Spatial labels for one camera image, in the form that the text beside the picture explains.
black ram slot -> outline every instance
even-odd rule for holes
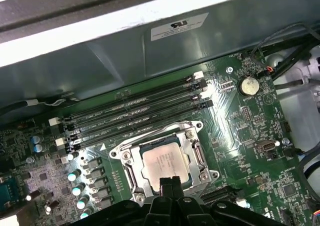
[[[86,141],[84,143],[80,143],[76,148],[80,149],[80,148],[85,148],[85,147],[88,147],[88,146],[93,146],[95,144],[99,144],[99,143],[102,143],[106,140],[110,140],[112,138],[115,138],[119,135],[124,135],[124,134],[127,134],[127,133],[130,133],[132,131],[139,131],[139,130],[142,130],[144,127],[148,126],[148,125],[152,125],[152,124],[155,124],[155,123],[160,123],[161,121],[164,121],[164,120],[167,120],[168,118],[176,118],[177,116],[181,116],[181,115],[184,115],[186,113],[189,113],[189,112],[192,112],[192,111],[196,111],[196,110],[202,110],[202,109],[205,109],[205,108],[209,108],[213,105],[212,101],[209,100],[209,101],[206,101],[206,102],[202,102],[202,103],[199,103],[197,105],[194,105],[192,107],[189,107],[189,108],[186,108],[182,111],[179,111],[179,112],[176,112],[175,114],[168,114],[164,117],[157,117],[157,118],[153,118],[152,120],[148,120],[148,121],[145,121],[143,122],[142,124],[139,124],[139,128],[131,128],[131,129],[123,129],[123,130],[118,130],[114,133],[111,133],[109,134],[108,136],[105,136],[105,137],[102,137],[102,138],[97,138],[96,140],[90,140],[90,141]]]
[[[159,92],[162,92],[162,91],[170,90],[172,88],[180,87],[180,86],[183,86],[185,84],[190,83],[190,81],[188,80],[189,78],[190,77],[186,77],[186,78],[180,79],[178,81],[174,81],[174,82],[168,83],[168,84],[166,84],[164,86],[158,86],[156,88],[152,88],[152,89],[149,89],[147,91],[143,91],[143,92],[139,92],[139,93],[136,93],[136,94],[133,94],[133,95],[129,95],[126,98],[121,98],[121,99],[118,99],[118,100],[114,100],[113,102],[110,102],[110,103],[107,103],[107,104],[104,104],[104,105],[101,105],[101,106],[97,106],[97,107],[88,109],[86,111],[80,112],[80,113],[74,113],[74,114],[71,114],[69,118],[71,120],[73,120],[73,119],[85,116],[87,114],[90,114],[90,113],[95,113],[97,111],[101,111],[101,110],[103,110],[105,108],[114,107],[116,105],[119,105],[119,104],[123,103],[124,100],[128,101],[128,100],[134,100],[134,99],[137,99],[137,98],[148,97],[149,95],[153,95],[153,94],[156,94],[156,93],[159,93]]]
[[[185,88],[181,91],[175,91],[175,92],[168,94],[168,95],[163,95],[161,97],[147,99],[147,100],[138,102],[137,104],[134,104],[133,107],[131,107],[131,108],[130,108],[130,102],[124,103],[125,106],[120,108],[119,110],[116,110],[116,111],[113,110],[114,107],[113,108],[106,108],[104,111],[99,111],[99,113],[101,113],[101,115],[99,115],[99,116],[92,115],[92,117],[91,117],[91,115],[89,115],[89,116],[85,116],[84,118],[78,119],[78,120],[80,120],[80,122],[77,122],[77,121],[74,122],[74,124],[72,125],[72,128],[76,129],[81,125],[87,125],[88,123],[95,122],[96,120],[100,120],[100,119],[103,119],[106,117],[112,117],[114,115],[125,114],[125,113],[128,113],[128,110],[135,110],[139,107],[146,106],[146,105],[149,105],[154,102],[161,101],[161,100],[169,100],[168,99],[169,97],[172,97],[172,99],[173,99],[174,97],[176,98],[178,94],[183,94],[183,93],[193,92],[193,91],[196,91],[196,89]]]

white connector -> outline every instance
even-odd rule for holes
[[[61,123],[61,121],[60,121],[60,119],[58,117],[54,117],[54,118],[50,118],[49,119],[49,125],[50,126],[55,126],[55,125],[58,125],[60,123]]]
[[[66,143],[67,143],[67,140],[66,140],[65,137],[61,137],[61,138],[58,138],[58,139],[55,140],[55,145],[57,147],[65,145]]]

solid capacitor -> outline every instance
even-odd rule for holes
[[[45,145],[42,145],[42,144],[36,144],[34,147],[33,147],[33,150],[36,152],[36,153],[41,153],[43,151],[46,151],[47,150],[47,147]]]
[[[79,169],[76,169],[75,171],[69,173],[68,180],[70,182],[73,182],[80,176],[80,174],[81,174],[81,171]]]
[[[52,203],[50,203],[46,208],[45,211],[47,211],[48,213],[50,213],[54,208],[56,208],[59,205],[59,202],[57,200],[52,201]]]
[[[36,197],[38,197],[38,196],[40,196],[40,195],[41,195],[41,192],[40,192],[39,190],[35,190],[35,191],[29,193],[29,194],[25,197],[25,199],[26,199],[27,201],[31,201],[31,200],[34,200]]]
[[[81,192],[84,190],[85,186],[86,185],[84,183],[79,183],[77,186],[75,186],[72,189],[72,194],[74,196],[79,196],[81,194]]]
[[[44,137],[41,135],[35,135],[31,137],[31,143],[33,143],[34,145],[37,145],[43,141],[44,141]]]
[[[89,196],[85,195],[80,198],[79,202],[76,204],[76,207],[80,210],[83,210],[86,207],[86,204],[89,201]]]
[[[84,219],[88,216],[90,216],[92,214],[91,209],[86,208],[85,210],[83,210],[83,213],[80,215],[80,219]]]

wire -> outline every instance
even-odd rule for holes
[[[312,149],[305,152],[304,158],[300,161],[297,166],[297,173],[300,177],[300,182],[304,185],[304,187],[309,191],[309,194],[314,198],[314,200],[320,202],[320,196],[315,192],[315,190],[309,184],[307,178],[304,174],[304,168],[312,159],[320,154],[320,142],[316,144]]]
[[[319,45],[320,41],[317,39],[311,39],[308,42],[302,44],[293,53],[291,53],[284,61],[278,64],[276,71],[271,75],[272,80],[276,80],[289,69],[291,69],[303,56],[305,56],[311,49]]]
[[[264,45],[265,43],[267,43],[268,41],[270,41],[271,39],[273,39],[274,37],[284,33],[285,31],[289,30],[289,29],[292,29],[292,28],[296,28],[296,27],[303,27],[305,28],[309,34],[311,34],[313,37],[315,37],[318,41],[320,41],[320,34],[317,33],[315,30],[313,30],[308,24],[304,23],[304,22],[297,22],[297,23],[293,23],[293,24],[290,24],[288,25],[287,27],[284,27],[274,33],[272,33],[271,35],[267,36],[266,38],[264,38],[260,43],[258,43],[257,46],[255,46],[253,48],[253,50],[251,51],[251,54],[250,54],[250,58],[251,60],[265,68],[266,65],[264,63],[262,63],[261,61],[259,61],[256,57],[255,57],[255,53],[262,47],[262,45]]]
[[[308,179],[317,169],[320,168],[320,161],[315,162],[304,172],[304,176]]]
[[[28,102],[27,101],[21,101],[21,102],[15,102],[12,103],[8,106],[5,106],[3,108],[0,108],[0,116],[5,115],[11,111],[17,110],[17,109],[21,109],[28,106]]]
[[[304,84],[304,81],[302,79],[299,79],[299,80],[294,80],[294,81],[283,83],[283,84],[276,84],[274,85],[274,88],[276,90],[283,90],[283,89],[293,88],[303,84]]]

white label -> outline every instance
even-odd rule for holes
[[[208,14],[209,13],[206,12],[197,16],[174,21],[159,27],[154,27],[151,29],[151,41],[163,39],[171,35],[176,35],[182,32],[200,28],[206,20]]]

